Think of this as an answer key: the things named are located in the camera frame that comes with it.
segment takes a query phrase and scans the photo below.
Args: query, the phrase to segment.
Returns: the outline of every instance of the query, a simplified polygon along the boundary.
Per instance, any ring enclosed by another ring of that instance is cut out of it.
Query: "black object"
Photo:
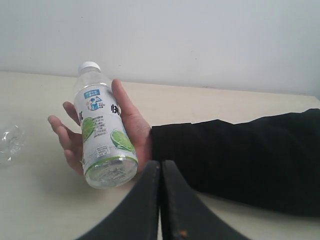
[[[195,195],[173,161],[149,161],[119,206],[78,240],[248,240]]]
[[[164,240],[248,240],[207,208],[173,161],[162,162],[160,182]]]
[[[160,164],[150,161],[115,210],[78,240],[156,240]]]

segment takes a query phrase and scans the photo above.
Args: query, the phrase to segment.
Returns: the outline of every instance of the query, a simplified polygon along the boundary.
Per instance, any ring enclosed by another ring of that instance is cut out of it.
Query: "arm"
[[[173,160],[195,190],[320,216],[320,110],[231,124],[154,126],[152,158]]]

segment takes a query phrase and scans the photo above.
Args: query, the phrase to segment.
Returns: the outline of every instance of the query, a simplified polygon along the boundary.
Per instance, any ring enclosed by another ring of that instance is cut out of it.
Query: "table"
[[[1,122],[16,123],[26,134],[25,147],[13,158],[14,164],[0,166],[1,239],[75,239],[106,217],[136,181],[97,190],[68,167],[47,117],[57,115],[79,131],[62,108],[64,101],[73,102],[74,83],[72,77],[0,72]],[[241,123],[320,108],[320,101],[313,96],[140,83],[123,86],[153,126],[212,119]],[[202,194],[199,197],[253,240],[319,239],[320,219],[282,215]]]

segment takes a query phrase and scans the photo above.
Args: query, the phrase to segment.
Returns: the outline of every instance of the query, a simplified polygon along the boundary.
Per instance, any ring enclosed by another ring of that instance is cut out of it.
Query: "crushed plastic bottle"
[[[24,131],[14,124],[0,124],[0,165],[8,164],[25,144]]]

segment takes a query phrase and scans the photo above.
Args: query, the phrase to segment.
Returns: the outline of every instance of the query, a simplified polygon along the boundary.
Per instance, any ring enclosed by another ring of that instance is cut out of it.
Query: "bottle bottom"
[[[117,157],[91,166],[85,173],[85,180],[95,189],[114,188],[130,181],[137,171],[137,161],[128,157]]]

